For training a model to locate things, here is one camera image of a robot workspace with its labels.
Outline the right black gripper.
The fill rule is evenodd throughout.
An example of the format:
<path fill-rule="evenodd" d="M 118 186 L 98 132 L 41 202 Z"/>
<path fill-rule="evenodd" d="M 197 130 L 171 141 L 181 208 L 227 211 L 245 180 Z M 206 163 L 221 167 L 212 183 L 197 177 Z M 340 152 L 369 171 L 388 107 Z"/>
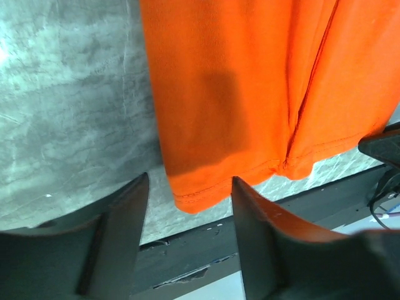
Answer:
<path fill-rule="evenodd" d="M 399 122 L 389 125 L 382 133 L 364 137 L 357 146 L 358 150 L 388 166 L 399 169 L 400 136 Z"/>

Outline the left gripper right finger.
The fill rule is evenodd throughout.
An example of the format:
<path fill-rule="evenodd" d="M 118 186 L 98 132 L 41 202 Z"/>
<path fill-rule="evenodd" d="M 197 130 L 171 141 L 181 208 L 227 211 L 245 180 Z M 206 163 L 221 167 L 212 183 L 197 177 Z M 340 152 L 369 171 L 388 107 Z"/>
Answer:
<path fill-rule="evenodd" d="M 232 180 L 248 299 L 398 299 L 399 231 L 325 229 Z"/>

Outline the orange t-shirt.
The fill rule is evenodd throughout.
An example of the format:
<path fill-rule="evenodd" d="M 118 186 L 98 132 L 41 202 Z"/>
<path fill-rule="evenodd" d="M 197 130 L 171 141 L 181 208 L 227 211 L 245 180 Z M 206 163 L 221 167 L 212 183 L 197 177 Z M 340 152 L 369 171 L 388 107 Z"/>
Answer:
<path fill-rule="evenodd" d="M 166 175 L 198 213 L 380 133 L 399 104 L 398 1 L 141 1 Z"/>

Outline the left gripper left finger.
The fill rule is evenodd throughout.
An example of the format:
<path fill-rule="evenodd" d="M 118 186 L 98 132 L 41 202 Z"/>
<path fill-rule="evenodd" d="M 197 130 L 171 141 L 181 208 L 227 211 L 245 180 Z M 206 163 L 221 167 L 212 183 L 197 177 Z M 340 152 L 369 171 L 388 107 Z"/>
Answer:
<path fill-rule="evenodd" d="M 129 299 L 149 176 L 36 227 L 1 232 L 2 299 Z"/>

